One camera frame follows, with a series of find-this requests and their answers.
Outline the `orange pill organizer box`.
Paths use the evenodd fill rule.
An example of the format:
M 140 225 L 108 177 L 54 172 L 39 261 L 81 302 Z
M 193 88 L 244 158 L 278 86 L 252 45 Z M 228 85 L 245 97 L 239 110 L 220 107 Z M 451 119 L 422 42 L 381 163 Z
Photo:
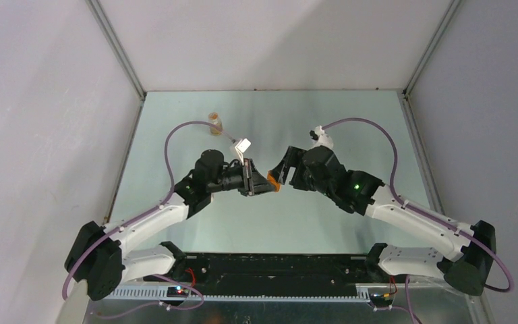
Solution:
M 271 174 L 271 172 L 268 173 L 267 175 L 267 180 L 269 181 L 269 183 L 273 186 L 273 191 L 274 192 L 279 192 L 280 189 L 281 189 L 281 184 L 277 182 L 277 180 L 275 179 L 275 177 Z

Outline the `amber glass pill bottle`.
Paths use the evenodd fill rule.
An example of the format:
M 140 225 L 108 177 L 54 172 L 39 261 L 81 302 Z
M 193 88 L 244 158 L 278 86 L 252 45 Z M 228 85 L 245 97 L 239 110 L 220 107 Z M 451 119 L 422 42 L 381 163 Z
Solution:
M 222 134 L 223 125 L 222 121 L 216 112 L 212 112 L 208 114 L 208 122 L 211 124 L 209 127 L 210 133 L 214 136 L 219 136 Z

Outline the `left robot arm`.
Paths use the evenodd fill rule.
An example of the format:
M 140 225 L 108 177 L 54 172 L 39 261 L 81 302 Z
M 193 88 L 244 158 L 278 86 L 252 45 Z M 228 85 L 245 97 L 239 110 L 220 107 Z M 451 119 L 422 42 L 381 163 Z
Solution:
M 83 225 L 69 251 L 65 269 L 87 283 L 87 296 L 102 300 L 116 287 L 133 279 L 163 274 L 170 281 L 185 275 L 183 253 L 172 243 L 137 250 L 151 236 L 193 217 L 212 202 L 215 192 L 237 190 L 246 197 L 276 192 L 272 175 L 263 176 L 251 159 L 225 162 L 220 151 L 204 151 L 195 166 L 176 183 L 164 200 L 136 221 Z

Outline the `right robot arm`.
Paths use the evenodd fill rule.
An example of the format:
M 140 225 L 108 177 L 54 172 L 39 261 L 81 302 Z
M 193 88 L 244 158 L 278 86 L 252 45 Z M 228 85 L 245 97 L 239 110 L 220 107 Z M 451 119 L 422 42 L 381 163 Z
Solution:
M 452 288 L 480 296 L 496 252 L 495 228 L 481 220 L 474 225 L 455 221 L 394 194 L 382 180 L 364 172 L 347 170 L 334 152 L 317 146 L 303 150 L 290 146 L 282 161 L 268 173 L 276 187 L 286 182 L 304 191 L 317 191 L 341 210 L 389 223 L 427 243 L 427 248 L 373 245 L 365 272 L 382 282 L 390 275 L 419 275 L 443 279 Z

